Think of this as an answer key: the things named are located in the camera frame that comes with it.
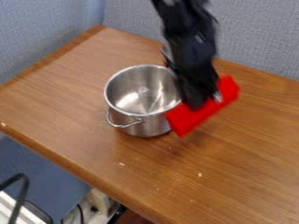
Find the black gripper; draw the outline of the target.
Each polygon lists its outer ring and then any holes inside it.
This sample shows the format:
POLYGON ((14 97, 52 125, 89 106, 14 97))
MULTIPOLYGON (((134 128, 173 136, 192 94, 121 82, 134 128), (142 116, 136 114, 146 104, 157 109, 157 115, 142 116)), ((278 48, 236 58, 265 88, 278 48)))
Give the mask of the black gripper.
POLYGON ((181 102, 197 110, 208 98, 222 103, 217 88, 218 76, 212 60, 216 54, 214 17, 206 5, 209 0, 150 0, 162 22, 162 49, 170 68, 192 76, 176 74, 181 102))

